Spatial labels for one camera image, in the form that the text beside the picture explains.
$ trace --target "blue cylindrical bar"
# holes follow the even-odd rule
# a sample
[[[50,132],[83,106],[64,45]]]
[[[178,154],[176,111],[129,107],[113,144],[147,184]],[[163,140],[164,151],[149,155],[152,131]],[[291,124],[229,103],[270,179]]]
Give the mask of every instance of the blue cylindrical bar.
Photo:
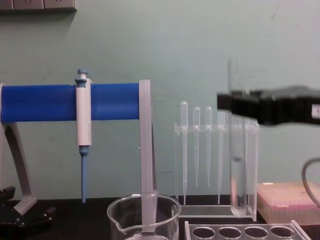
[[[92,120],[139,119],[139,84],[93,84]],[[3,86],[1,122],[75,121],[74,85]]]

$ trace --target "black holder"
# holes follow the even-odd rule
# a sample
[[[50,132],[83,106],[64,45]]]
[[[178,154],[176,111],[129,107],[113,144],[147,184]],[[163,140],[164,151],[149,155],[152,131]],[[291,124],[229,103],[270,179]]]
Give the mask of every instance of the black holder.
[[[260,125],[284,123],[320,125],[320,90],[289,86],[217,94],[217,109],[256,119]]]
[[[48,231],[56,209],[51,207],[43,215],[27,220],[8,202],[14,197],[15,190],[13,186],[0,190],[0,239],[23,240]]]

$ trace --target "black cable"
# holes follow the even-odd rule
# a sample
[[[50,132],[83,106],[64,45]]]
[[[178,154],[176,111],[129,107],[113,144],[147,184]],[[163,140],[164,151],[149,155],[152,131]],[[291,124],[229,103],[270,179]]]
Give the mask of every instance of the black cable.
[[[308,195],[311,198],[311,200],[316,204],[316,206],[318,208],[320,208],[320,201],[318,201],[318,199],[312,193],[312,191],[311,191],[311,189],[309,187],[309,184],[307,182],[307,178],[306,178],[307,168],[309,167],[309,165],[314,164],[316,162],[320,162],[320,158],[312,158],[312,159],[306,161],[304,163],[304,165],[303,165],[301,176],[302,176],[302,182],[303,182],[303,185],[304,185],[304,188],[305,188],[306,192],[308,193]]]

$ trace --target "teal wall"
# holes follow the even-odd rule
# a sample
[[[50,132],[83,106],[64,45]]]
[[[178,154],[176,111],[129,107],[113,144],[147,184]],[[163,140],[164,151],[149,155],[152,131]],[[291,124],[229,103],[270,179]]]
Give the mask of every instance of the teal wall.
[[[318,0],[78,0],[75,14],[1,15],[0,81],[73,84],[82,67],[94,83],[150,79],[158,189],[173,194],[180,102],[215,108],[216,92],[227,90],[227,59],[235,55],[249,66],[249,88],[320,88],[319,13]],[[76,124],[19,126],[37,196],[79,198]],[[262,130],[259,181],[299,180],[303,161],[320,155],[319,142],[320,128]],[[140,191],[138,146],[137,121],[93,123],[90,198]],[[7,145],[1,180],[18,185]]]

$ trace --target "plastic transfer pipette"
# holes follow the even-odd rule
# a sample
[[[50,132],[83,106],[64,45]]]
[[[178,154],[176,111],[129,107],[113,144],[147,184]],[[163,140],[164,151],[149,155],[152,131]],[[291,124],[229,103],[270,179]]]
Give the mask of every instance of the plastic transfer pipette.
[[[194,127],[194,172],[195,186],[198,187],[199,172],[199,128],[200,128],[200,107],[193,109],[193,127]]]
[[[218,130],[219,130],[219,159],[218,159],[218,204],[220,204],[220,195],[222,189],[222,177],[224,171],[224,130],[225,130],[226,114],[218,112]]]
[[[183,204],[186,204],[187,195],[187,173],[188,173],[188,103],[182,101],[180,104],[180,124],[182,128],[182,190],[183,190]]]
[[[206,125],[206,175],[208,187],[210,187],[210,165],[211,165],[211,127],[212,127],[212,108],[205,107],[205,125]]]

